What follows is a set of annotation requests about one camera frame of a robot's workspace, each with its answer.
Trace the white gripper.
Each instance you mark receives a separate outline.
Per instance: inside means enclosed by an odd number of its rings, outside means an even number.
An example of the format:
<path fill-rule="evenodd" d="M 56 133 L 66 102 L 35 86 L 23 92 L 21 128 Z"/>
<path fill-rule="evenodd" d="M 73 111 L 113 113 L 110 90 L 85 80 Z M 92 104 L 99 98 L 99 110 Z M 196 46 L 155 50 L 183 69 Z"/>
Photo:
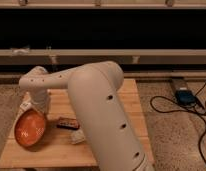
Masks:
<path fill-rule="evenodd" d="M 42 114 L 49 112 L 50 95 L 46 89 L 30 92 L 32 106 Z"/>

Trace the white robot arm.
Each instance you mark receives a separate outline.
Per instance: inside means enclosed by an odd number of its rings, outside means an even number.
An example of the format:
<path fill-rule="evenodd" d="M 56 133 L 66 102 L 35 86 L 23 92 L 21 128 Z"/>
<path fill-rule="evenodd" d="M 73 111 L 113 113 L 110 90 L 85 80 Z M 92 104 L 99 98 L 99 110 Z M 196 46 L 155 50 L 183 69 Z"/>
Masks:
<path fill-rule="evenodd" d="M 49 89 L 65 89 L 100 171 L 155 171 L 118 96 L 124 76 L 112 61 L 47 73 L 37 66 L 19 86 L 43 108 Z"/>

